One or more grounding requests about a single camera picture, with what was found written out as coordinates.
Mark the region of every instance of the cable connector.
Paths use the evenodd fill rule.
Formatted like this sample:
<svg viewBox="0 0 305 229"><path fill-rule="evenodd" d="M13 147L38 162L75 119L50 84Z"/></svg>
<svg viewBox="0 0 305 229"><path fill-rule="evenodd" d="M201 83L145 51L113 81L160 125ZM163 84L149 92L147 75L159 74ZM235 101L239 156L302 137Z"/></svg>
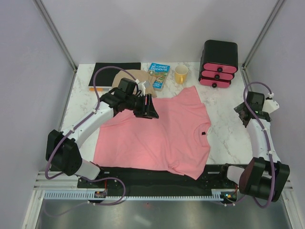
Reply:
<svg viewBox="0 0 305 229"><path fill-rule="evenodd" d="M269 154L273 155L273 154L275 154L275 151L274 151L274 150L269 150L269 151L268 151L268 155L269 155Z"/></svg>
<svg viewBox="0 0 305 229"><path fill-rule="evenodd" d="M273 96L274 96L274 93L268 93L268 98L273 98Z"/></svg>

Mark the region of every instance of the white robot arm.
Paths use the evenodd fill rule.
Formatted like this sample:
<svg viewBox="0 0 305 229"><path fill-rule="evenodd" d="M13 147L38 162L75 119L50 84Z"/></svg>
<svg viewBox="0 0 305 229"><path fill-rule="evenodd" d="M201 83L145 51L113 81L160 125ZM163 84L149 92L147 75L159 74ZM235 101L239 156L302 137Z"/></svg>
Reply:
<svg viewBox="0 0 305 229"><path fill-rule="evenodd" d="M46 160L68 176L76 174L94 180L100 168L82 159L79 148L96 129L125 109L133 110L136 117L159 118L153 107L151 94L133 95L136 84L135 81L121 79L117 88L100 97L97 110L88 112L84 118L63 132L51 131L48 135ZM145 83L140 84L140 88L139 91L145 92Z"/></svg>
<svg viewBox="0 0 305 229"><path fill-rule="evenodd" d="M248 92L246 102L248 107L256 114L249 111L245 103L235 108L239 114L243 125L246 127L252 145L253 159L246 168L227 165L226 177L239 185L242 194L269 199L271 190L271 179L264 177L263 173L267 171L271 175L270 155L272 155L275 166L275 182L272 195L272 201L275 202L280 197L284 185L288 179L290 169L288 165L281 163L276 154L274 144L270 133L271 118L269 114L279 108L276 101L271 98L264 99L264 94Z"/></svg>

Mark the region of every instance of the pink drawer unit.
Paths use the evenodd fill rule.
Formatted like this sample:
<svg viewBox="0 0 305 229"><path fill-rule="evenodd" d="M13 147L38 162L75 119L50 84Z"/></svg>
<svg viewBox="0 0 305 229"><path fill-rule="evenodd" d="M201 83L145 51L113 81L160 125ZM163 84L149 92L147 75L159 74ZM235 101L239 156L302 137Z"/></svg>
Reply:
<svg viewBox="0 0 305 229"><path fill-rule="evenodd" d="M212 72L212 71L207 71L207 70L203 70L201 72L201 75L203 77L209 77L209 78L213 78L216 80L232 80L234 78L234 74L218 73L218 72Z"/></svg>
<svg viewBox="0 0 305 229"><path fill-rule="evenodd" d="M204 76L200 78L199 82L202 85L210 86L212 88L216 88L216 87L227 88L231 84L231 80L215 80Z"/></svg>
<svg viewBox="0 0 305 229"><path fill-rule="evenodd" d="M238 70L237 44L208 40L204 43L202 67L219 73L235 73Z"/></svg>

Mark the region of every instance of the book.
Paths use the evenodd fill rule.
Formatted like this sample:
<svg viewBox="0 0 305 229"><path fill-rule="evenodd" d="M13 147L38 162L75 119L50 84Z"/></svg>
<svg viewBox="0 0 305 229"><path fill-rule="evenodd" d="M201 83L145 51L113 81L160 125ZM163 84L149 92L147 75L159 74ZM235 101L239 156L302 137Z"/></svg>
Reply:
<svg viewBox="0 0 305 229"><path fill-rule="evenodd" d="M162 91L163 86L165 85L165 80L167 78L168 72L170 71L169 65L152 63L149 67L148 73L151 76L156 77L155 82L153 83L153 88L156 91Z"/></svg>
<svg viewBox="0 0 305 229"><path fill-rule="evenodd" d="M96 63L90 82L89 82L89 90L94 91L93 88L93 77L94 74L101 68L106 66L115 66L123 68L124 70L130 70L130 69L141 69L141 63L140 62L134 62L134 63ZM119 69L109 68L105 69L103 71L100 71L95 79L96 88L98 91L109 91L112 87L113 80L117 73L119 73Z"/></svg>

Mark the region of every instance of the white marble table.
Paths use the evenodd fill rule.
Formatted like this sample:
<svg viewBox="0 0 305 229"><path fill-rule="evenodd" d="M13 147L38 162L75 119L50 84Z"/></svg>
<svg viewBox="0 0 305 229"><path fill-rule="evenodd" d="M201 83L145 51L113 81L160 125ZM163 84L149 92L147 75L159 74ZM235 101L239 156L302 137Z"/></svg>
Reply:
<svg viewBox="0 0 305 229"><path fill-rule="evenodd" d="M142 63L142 69L147 71L150 64ZM184 87L195 85L202 103L206 106L211 120L211 127L207 133L211 151L207 163L248 164L252 159L250 137L234 111L234 108L243 101L244 83L240 72L235 74L229 88L212 88L199 84L200 64L198 62L163 64L170 65L171 70L163 91L157 92L158 98L173 97ZM187 81L183 85L176 84L173 78L174 69L178 64L185 64L190 70ZM63 129L77 122L96 103L95 93L88 89L94 66L95 64L79 65L62 125ZM88 161L93 160L99 131L97 129L80 148L81 156Z"/></svg>

